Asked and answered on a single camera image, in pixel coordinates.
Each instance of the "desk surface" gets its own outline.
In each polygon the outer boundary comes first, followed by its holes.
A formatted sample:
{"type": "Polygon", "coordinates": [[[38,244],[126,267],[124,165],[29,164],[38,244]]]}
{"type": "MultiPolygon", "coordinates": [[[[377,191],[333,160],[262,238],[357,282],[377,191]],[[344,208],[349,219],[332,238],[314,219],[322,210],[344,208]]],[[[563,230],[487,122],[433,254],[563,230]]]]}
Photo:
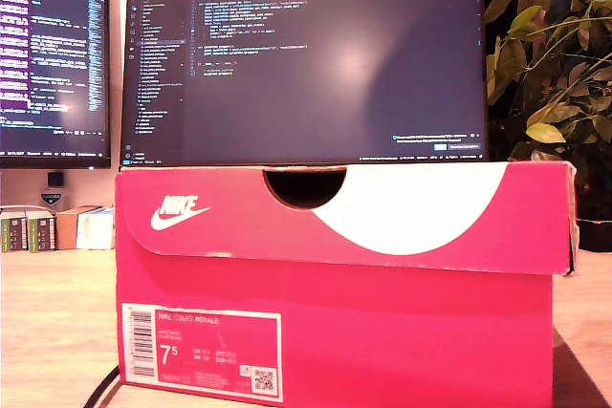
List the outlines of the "desk surface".
{"type": "MultiPolygon", "coordinates": [[[[81,407],[117,365],[115,252],[2,257],[2,399],[12,407],[81,407]]],[[[612,254],[582,252],[554,281],[555,406],[612,403],[612,254]]],[[[101,406],[252,407],[117,384],[101,406]]]]}

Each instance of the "computer monitor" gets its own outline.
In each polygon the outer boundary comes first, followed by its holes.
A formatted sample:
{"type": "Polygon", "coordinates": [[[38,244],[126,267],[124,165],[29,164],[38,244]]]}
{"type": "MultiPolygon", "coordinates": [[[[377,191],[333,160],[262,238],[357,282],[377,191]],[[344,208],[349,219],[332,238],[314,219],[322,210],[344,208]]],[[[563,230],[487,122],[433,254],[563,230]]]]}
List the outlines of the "computer monitor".
{"type": "Polygon", "coordinates": [[[487,157],[483,0],[127,0],[122,166],[487,157]]]}
{"type": "Polygon", "coordinates": [[[110,167],[108,0],[2,0],[0,166],[110,167]]]}

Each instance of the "small box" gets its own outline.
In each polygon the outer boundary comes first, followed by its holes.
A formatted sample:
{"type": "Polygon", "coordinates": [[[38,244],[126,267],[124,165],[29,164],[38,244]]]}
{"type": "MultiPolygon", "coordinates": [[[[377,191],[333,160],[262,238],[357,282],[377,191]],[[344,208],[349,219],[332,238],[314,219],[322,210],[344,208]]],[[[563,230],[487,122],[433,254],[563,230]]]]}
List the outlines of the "small box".
{"type": "Polygon", "coordinates": [[[46,210],[27,211],[30,252],[55,250],[55,217],[46,210]]]}
{"type": "Polygon", "coordinates": [[[101,207],[78,215],[76,248],[109,250],[115,247],[115,208],[101,207]]]}
{"type": "Polygon", "coordinates": [[[121,380],[291,408],[550,408],[574,173],[351,164],[298,209],[261,168],[121,171],[121,380]]]}
{"type": "Polygon", "coordinates": [[[55,214],[57,220],[57,249],[77,248],[78,216],[83,212],[99,209],[99,205],[82,205],[74,209],[62,210],[55,214]]]}
{"type": "Polygon", "coordinates": [[[13,252],[28,249],[28,225],[26,213],[3,212],[0,214],[2,251],[13,252]]]}

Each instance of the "monitor bezel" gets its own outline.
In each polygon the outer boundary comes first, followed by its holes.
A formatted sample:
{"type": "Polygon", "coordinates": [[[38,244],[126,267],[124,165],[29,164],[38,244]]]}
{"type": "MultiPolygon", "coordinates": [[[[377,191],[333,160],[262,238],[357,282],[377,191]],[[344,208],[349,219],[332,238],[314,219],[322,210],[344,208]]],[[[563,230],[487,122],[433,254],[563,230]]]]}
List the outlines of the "monitor bezel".
{"type": "Polygon", "coordinates": [[[104,110],[105,145],[102,157],[0,157],[0,169],[110,169],[111,167],[111,28],[110,2],[104,3],[104,32],[106,43],[103,47],[103,65],[106,74],[106,110],[104,110]]]}
{"type": "MultiPolygon", "coordinates": [[[[484,17],[485,8],[484,8],[484,0],[480,2],[480,16],[484,17]]],[[[127,31],[127,21],[129,18],[129,2],[126,0],[125,3],[125,30],[127,31]]],[[[457,159],[457,160],[421,160],[421,161],[290,161],[290,162],[275,162],[275,161],[243,161],[243,162],[219,162],[219,161],[211,161],[211,162],[165,162],[163,164],[122,164],[122,154],[123,154],[123,140],[125,136],[125,122],[126,117],[122,117],[121,120],[121,132],[120,132],[120,158],[119,158],[119,168],[120,170],[123,168],[173,168],[173,167],[239,167],[239,166],[261,166],[264,168],[270,169],[284,169],[284,168],[319,168],[319,169],[334,169],[338,166],[347,166],[350,164],[425,164],[425,163],[452,163],[452,162],[484,162],[490,160],[490,148],[489,148],[489,117],[488,117],[488,104],[487,104],[487,53],[485,49],[485,23],[482,22],[482,27],[480,30],[481,35],[481,43],[482,43],[482,90],[483,90],[483,152],[479,155],[482,155],[481,159],[457,159]]],[[[124,40],[124,50],[123,50],[123,62],[125,63],[125,57],[128,54],[128,44],[127,40],[124,40]]],[[[123,83],[126,81],[126,66],[123,65],[123,83]]],[[[126,88],[125,84],[123,84],[122,88],[122,101],[121,108],[123,109],[126,105],[126,88]]]]}

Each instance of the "qr code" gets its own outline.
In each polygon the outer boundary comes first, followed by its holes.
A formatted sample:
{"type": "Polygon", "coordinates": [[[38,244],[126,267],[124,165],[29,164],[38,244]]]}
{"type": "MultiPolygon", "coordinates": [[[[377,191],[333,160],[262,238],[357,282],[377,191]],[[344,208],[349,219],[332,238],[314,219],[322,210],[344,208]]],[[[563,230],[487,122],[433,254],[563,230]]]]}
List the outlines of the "qr code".
{"type": "Polygon", "coordinates": [[[251,389],[254,394],[277,395],[276,368],[251,367],[251,389]]]}

